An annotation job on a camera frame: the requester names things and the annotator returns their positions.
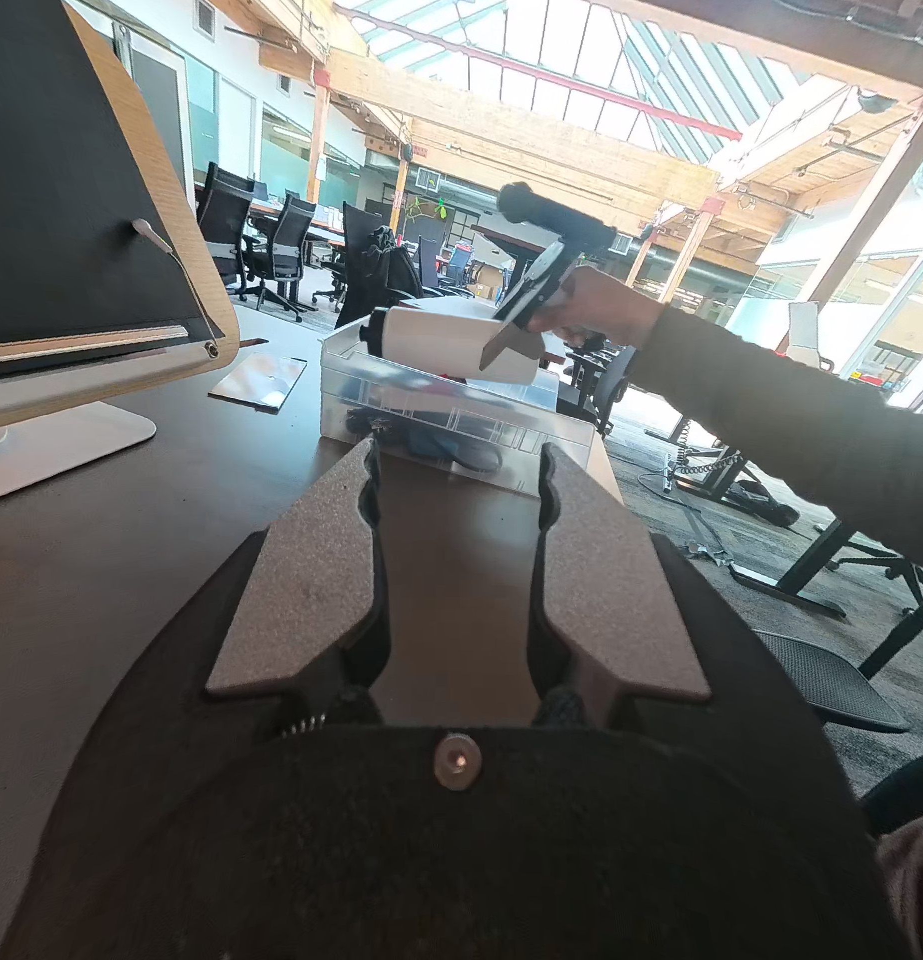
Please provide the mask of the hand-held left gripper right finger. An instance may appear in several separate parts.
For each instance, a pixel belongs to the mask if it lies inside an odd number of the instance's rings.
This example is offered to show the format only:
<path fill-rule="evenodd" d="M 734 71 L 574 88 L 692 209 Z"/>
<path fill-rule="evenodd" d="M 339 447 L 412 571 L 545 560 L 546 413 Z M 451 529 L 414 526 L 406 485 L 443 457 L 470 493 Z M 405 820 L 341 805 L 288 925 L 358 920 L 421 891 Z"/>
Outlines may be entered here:
<path fill-rule="evenodd" d="M 648 529 L 569 454 L 539 459 L 527 669 L 540 700 L 705 704 L 711 689 Z"/>

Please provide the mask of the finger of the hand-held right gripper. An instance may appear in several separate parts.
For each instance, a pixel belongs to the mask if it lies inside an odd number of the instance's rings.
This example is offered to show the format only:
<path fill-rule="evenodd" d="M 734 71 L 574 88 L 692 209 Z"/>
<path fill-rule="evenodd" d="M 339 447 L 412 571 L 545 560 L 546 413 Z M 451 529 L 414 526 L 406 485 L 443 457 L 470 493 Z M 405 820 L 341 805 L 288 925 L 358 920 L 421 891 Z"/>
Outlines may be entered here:
<path fill-rule="evenodd" d="M 546 353 L 546 344 L 540 333 L 527 330 L 514 320 L 507 320 L 482 348 L 479 370 L 486 371 L 506 350 L 520 354 L 538 366 Z"/>

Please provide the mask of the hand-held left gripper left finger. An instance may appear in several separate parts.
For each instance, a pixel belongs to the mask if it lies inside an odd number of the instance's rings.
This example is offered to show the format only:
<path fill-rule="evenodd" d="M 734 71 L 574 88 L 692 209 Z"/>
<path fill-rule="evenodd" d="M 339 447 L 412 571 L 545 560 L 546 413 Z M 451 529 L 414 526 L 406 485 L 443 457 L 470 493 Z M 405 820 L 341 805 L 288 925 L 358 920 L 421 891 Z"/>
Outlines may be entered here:
<path fill-rule="evenodd" d="M 329 702 L 391 654 L 380 453 L 358 442 L 266 529 L 205 691 Z"/>

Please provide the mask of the white bottle black lid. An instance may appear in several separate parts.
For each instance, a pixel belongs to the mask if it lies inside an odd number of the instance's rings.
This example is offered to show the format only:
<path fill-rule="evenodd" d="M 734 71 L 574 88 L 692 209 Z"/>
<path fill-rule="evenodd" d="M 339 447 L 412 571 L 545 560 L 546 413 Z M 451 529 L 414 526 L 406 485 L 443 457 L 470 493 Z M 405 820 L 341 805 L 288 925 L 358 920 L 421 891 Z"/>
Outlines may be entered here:
<path fill-rule="evenodd" d="M 402 304 L 375 309 L 359 326 L 359 341 L 370 355 L 422 373 L 528 385 L 542 359 L 536 365 L 507 349 L 487 370 L 479 370 L 483 347 L 501 325 L 492 316 L 437 299 L 428 309 Z"/>

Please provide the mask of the clear plastic bin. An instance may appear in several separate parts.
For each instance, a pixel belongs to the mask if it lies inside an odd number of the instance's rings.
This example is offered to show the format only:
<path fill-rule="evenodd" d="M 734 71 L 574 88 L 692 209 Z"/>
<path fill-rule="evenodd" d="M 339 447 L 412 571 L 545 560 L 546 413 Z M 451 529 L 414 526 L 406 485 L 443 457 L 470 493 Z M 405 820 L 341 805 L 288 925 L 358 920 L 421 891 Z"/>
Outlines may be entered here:
<path fill-rule="evenodd" d="M 538 493 L 542 446 L 554 442 L 558 382 L 464 383 L 373 356 L 359 319 L 329 333 L 319 356 L 320 437 L 385 453 L 516 494 Z"/>

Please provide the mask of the person's right forearm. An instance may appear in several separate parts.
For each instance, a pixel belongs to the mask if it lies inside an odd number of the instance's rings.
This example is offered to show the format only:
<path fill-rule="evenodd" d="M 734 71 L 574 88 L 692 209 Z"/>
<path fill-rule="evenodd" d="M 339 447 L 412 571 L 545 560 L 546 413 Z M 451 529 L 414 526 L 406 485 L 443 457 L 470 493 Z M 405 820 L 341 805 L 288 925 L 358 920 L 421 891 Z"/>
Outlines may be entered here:
<path fill-rule="evenodd" d="M 670 307 L 632 381 L 800 498 L 923 567 L 923 414 Z"/>

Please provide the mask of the person's right hand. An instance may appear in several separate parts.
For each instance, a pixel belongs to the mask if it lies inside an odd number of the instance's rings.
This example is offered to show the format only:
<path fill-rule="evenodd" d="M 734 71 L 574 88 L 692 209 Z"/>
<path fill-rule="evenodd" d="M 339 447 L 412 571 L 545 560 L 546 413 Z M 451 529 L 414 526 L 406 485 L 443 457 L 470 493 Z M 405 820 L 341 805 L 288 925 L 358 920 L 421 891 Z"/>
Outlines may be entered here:
<path fill-rule="evenodd" d="M 553 332 L 581 345 L 598 334 L 621 347 L 643 348 L 666 305 L 591 266 L 566 273 L 558 290 L 527 324 L 536 333 Z"/>

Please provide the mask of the black office chair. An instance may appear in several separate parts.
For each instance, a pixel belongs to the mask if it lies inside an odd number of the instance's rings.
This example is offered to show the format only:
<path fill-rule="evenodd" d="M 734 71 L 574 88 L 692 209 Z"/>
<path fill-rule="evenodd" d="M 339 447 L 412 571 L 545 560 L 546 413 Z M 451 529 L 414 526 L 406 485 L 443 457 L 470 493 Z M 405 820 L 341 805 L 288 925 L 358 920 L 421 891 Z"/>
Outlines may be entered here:
<path fill-rule="evenodd" d="M 304 273 L 304 245 L 317 206 L 301 198 L 286 198 L 275 221 L 257 227 L 258 237 L 243 237 L 242 263 L 247 286 L 240 296 L 255 296 L 257 309 L 268 299 L 290 310 L 314 312 L 316 306 L 296 297 Z"/>
<path fill-rule="evenodd" d="M 380 215 L 345 202 L 344 273 L 347 290 L 335 329 L 408 299 L 421 298 L 420 276 L 405 247 Z"/>
<path fill-rule="evenodd" d="M 195 219 L 224 286 L 239 283 L 244 301 L 248 279 L 243 256 L 244 229 L 254 201 L 255 180 L 209 161 Z"/>

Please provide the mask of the small square metal plate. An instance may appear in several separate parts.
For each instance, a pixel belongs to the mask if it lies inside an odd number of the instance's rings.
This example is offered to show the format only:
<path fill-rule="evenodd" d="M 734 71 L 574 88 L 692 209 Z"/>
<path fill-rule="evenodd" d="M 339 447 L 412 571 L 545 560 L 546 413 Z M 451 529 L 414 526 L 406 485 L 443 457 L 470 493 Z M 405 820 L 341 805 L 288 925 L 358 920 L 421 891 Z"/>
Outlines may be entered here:
<path fill-rule="evenodd" d="M 308 363 L 304 359 L 253 353 L 207 392 L 214 400 L 278 414 L 298 384 Z"/>

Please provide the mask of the black mesh chair seat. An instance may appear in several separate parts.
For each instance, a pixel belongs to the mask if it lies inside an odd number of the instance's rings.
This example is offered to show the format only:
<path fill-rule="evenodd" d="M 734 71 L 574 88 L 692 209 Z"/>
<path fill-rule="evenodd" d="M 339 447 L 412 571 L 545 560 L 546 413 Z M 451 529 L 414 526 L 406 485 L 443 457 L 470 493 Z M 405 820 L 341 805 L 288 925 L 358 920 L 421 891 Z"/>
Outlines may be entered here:
<path fill-rule="evenodd" d="M 782 633 L 755 633 L 822 724 L 885 735 L 910 730 L 908 721 L 844 657 Z"/>

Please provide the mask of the white monitor stand base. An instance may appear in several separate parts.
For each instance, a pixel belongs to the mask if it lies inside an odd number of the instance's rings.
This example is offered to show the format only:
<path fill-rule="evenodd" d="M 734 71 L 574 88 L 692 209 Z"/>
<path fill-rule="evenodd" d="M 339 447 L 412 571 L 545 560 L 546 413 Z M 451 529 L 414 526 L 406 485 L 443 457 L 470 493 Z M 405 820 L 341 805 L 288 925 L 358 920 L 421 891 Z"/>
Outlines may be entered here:
<path fill-rule="evenodd" d="M 0 427 L 0 498 L 79 469 L 156 436 L 156 424 L 106 402 Z"/>

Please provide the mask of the black wood-edged monitor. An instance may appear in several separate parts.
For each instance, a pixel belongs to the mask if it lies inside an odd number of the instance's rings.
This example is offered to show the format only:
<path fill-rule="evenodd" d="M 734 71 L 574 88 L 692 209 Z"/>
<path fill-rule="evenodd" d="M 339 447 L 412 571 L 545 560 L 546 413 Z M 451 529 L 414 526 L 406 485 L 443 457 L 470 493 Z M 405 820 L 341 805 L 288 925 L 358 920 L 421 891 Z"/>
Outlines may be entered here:
<path fill-rule="evenodd" d="M 0 2 L 0 427 L 228 366 L 238 318 L 132 77 Z"/>

